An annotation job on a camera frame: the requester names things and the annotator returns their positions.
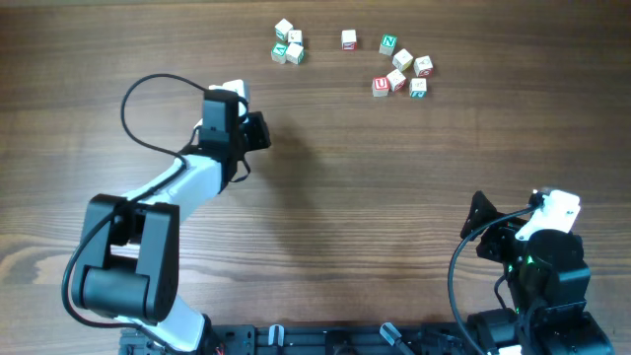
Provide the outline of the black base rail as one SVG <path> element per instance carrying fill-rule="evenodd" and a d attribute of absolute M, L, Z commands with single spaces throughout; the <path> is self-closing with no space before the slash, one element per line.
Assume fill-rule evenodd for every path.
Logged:
<path fill-rule="evenodd" d="M 471 354 L 473 350 L 460 339 L 450 323 L 400 326 L 396 344 L 390 344 L 380 328 L 350 327 L 280 327 L 253 325 L 217 325 L 214 354 L 227 355 L 334 355 L 334 354 Z"/>

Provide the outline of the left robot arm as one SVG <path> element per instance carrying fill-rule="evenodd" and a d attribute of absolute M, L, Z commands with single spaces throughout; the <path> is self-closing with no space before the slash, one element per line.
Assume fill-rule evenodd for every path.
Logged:
<path fill-rule="evenodd" d="M 203 92 L 202 118 L 174 164 L 122 196 L 88 204 L 81 242 L 62 278 L 62 300 L 76 318 L 91 311 L 105 328 L 129 327 L 168 354 L 215 354 L 211 320 L 177 293 L 179 228 L 201 205 L 240 181 L 245 154 L 270 146 L 262 114 L 234 86 Z"/>

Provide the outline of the teal block top left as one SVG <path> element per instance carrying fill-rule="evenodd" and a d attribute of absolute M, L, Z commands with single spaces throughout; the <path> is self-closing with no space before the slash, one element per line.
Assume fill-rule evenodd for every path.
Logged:
<path fill-rule="evenodd" d="M 293 25 L 286 19 L 282 19 L 275 27 L 275 34 L 281 41 L 287 41 L 289 31 L 294 29 Z"/>

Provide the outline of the green letter A block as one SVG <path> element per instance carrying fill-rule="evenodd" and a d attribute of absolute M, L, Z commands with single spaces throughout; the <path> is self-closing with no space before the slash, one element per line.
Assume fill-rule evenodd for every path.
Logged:
<path fill-rule="evenodd" d="M 275 42 L 270 52 L 272 60 L 280 64 L 285 64 L 287 62 L 287 49 L 288 45 L 286 43 Z"/>

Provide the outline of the white block red Q side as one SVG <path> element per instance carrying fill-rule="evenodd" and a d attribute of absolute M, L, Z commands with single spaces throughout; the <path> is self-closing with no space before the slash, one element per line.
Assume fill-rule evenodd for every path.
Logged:
<path fill-rule="evenodd" d="M 417 57 L 413 62 L 413 68 L 417 77 L 429 77 L 434 72 L 434 65 L 429 55 Z"/>

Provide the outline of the white block red M side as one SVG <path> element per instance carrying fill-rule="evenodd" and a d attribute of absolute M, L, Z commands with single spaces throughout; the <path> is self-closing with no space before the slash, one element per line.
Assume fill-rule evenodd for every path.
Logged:
<path fill-rule="evenodd" d="M 406 82 L 405 75 L 398 69 L 392 70 L 390 73 L 386 75 L 389 88 L 392 92 L 399 91 Z"/>

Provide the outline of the white block green J side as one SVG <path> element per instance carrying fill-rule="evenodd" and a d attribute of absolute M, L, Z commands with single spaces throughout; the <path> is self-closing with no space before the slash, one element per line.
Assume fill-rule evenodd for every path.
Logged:
<path fill-rule="evenodd" d="M 409 82 L 409 96 L 411 98 L 424 98 L 427 94 L 427 79 L 412 78 Z"/>

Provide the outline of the white block yellow side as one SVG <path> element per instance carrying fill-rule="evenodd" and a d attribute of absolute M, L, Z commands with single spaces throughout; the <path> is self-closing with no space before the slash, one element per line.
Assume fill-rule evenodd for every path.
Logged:
<path fill-rule="evenodd" d="M 404 72 L 413 62 L 413 55 L 405 48 L 402 48 L 392 58 L 392 65 L 399 71 Z"/>

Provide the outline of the green letter N block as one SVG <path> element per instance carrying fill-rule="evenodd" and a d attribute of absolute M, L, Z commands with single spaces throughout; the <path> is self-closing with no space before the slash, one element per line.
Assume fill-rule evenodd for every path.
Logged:
<path fill-rule="evenodd" d="M 392 56 L 396 47 L 397 37 L 395 35 L 384 34 L 380 43 L 379 53 Z"/>

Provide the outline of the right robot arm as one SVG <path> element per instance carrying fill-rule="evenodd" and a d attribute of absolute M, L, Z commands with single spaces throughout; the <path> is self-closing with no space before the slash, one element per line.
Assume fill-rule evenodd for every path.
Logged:
<path fill-rule="evenodd" d="M 501 263 L 499 281 L 513 306 L 480 312 L 456 325 L 474 354 L 611 354 L 614 348 L 586 310 L 591 271 L 583 241 L 572 231 L 579 196 L 558 189 L 534 191 L 526 208 L 501 213 L 473 194 L 460 232 L 478 240 L 479 257 Z"/>

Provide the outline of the red letter U block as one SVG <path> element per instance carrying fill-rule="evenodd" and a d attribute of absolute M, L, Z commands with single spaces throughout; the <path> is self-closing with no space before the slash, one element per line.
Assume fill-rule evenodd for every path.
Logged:
<path fill-rule="evenodd" d="M 372 93 L 375 98 L 385 97 L 389 92 L 387 77 L 375 77 L 372 81 Z"/>

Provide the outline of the small white block orange print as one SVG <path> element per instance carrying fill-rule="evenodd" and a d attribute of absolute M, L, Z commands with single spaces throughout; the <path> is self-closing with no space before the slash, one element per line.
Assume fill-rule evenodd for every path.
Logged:
<path fill-rule="evenodd" d="M 297 45 L 303 45 L 303 33 L 301 30 L 289 30 L 287 33 L 287 41 Z"/>

